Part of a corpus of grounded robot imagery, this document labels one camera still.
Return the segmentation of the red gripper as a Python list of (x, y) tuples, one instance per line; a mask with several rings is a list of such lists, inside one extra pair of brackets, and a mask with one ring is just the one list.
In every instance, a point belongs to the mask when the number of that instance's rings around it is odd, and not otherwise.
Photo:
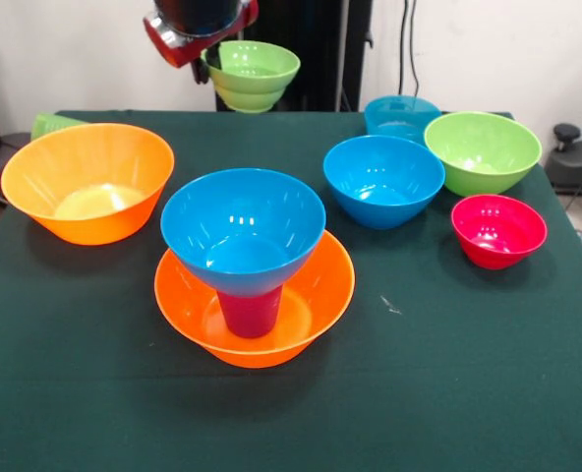
[(143, 23), (163, 59), (175, 68), (191, 63), (195, 82), (205, 85), (209, 67), (221, 67), (218, 42), (252, 25), (258, 15), (257, 0), (155, 0)]

